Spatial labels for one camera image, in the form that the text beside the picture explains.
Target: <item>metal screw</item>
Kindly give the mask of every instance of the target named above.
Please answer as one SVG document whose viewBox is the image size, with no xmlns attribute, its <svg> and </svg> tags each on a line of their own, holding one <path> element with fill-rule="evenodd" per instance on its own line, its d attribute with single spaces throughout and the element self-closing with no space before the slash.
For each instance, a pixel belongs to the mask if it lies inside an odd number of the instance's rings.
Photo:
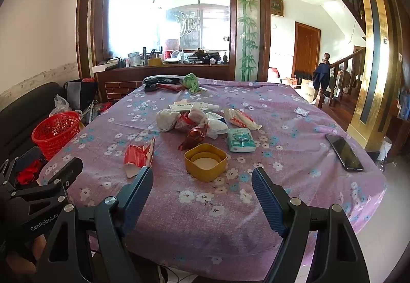
<svg viewBox="0 0 410 283">
<path fill-rule="evenodd" d="M 65 207 L 64 207 L 64 211 L 65 212 L 67 212 L 67 213 L 69 213 L 71 210 L 73 210 L 74 209 L 74 205 L 72 205 L 72 204 L 67 204 Z"/>
<path fill-rule="evenodd" d="M 301 201 L 299 198 L 297 198 L 297 197 L 292 197 L 292 198 L 290 199 L 290 203 L 292 203 L 293 205 L 301 205 L 301 204 L 302 204 L 302 201 Z"/>
<path fill-rule="evenodd" d="M 338 204 L 332 205 L 332 209 L 335 210 L 335 212 L 337 212 L 337 213 L 342 211 L 342 207 Z"/>
<path fill-rule="evenodd" d="M 104 203 L 105 204 L 113 204 L 117 199 L 113 196 L 108 196 L 105 200 Z"/>
</svg>

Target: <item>red basket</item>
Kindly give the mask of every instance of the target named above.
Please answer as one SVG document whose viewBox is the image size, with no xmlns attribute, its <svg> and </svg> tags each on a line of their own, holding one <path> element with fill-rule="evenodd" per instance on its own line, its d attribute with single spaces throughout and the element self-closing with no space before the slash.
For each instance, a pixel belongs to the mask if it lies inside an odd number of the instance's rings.
<svg viewBox="0 0 410 283">
<path fill-rule="evenodd" d="M 31 139 L 38 145 L 46 159 L 50 160 L 79 133 L 79 120 L 77 112 L 53 115 L 33 130 Z"/>
</svg>

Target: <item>black phone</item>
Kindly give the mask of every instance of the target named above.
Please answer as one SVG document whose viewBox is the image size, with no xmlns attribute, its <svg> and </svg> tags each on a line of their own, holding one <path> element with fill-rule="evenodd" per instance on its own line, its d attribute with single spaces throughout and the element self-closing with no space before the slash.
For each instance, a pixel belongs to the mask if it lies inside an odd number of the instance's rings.
<svg viewBox="0 0 410 283">
<path fill-rule="evenodd" d="M 335 149 L 335 152 L 346 171 L 363 172 L 363 166 L 360 163 L 359 158 L 357 158 L 344 138 L 333 135 L 326 135 L 326 138 Z"/>
</svg>

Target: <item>floor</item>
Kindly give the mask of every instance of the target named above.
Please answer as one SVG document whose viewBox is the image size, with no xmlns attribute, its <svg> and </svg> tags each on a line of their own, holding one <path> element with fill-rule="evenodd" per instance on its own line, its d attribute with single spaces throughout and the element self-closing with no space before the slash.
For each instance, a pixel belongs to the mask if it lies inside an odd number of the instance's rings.
<svg viewBox="0 0 410 283">
<path fill-rule="evenodd" d="M 387 191 L 379 208 L 365 227 L 358 233 L 371 283 L 382 283 L 393 270 L 410 240 L 410 162 L 402 157 L 385 166 Z M 179 279 L 189 275 L 173 269 Z M 169 273 L 169 282 L 178 283 L 178 278 Z M 296 283 L 305 283 L 309 267 L 301 267 Z M 179 283 L 191 283 L 196 275 L 191 274 Z"/>
</svg>

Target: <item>red and white box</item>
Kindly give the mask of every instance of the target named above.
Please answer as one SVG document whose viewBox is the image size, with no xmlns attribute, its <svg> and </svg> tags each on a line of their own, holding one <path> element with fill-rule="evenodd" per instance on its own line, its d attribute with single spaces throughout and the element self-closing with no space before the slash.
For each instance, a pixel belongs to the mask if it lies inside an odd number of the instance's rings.
<svg viewBox="0 0 410 283">
<path fill-rule="evenodd" d="M 127 178 L 136 176 L 144 166 L 151 167 L 154 154 L 155 137 L 148 144 L 143 146 L 130 145 L 124 156 L 124 169 Z"/>
</svg>

